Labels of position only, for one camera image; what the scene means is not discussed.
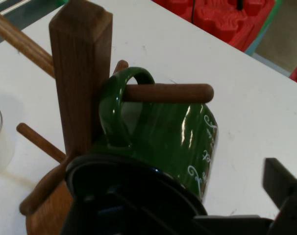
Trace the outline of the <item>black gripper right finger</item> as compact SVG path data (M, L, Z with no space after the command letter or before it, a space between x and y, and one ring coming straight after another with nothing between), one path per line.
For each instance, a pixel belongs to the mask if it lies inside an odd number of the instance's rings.
M264 162L263 188L279 209L269 235L297 235L297 178L276 158Z

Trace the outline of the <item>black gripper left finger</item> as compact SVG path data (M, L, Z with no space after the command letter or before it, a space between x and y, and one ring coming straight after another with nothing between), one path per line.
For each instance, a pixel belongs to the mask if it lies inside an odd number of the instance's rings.
M172 188L79 188L73 195L67 235L180 235L207 214Z

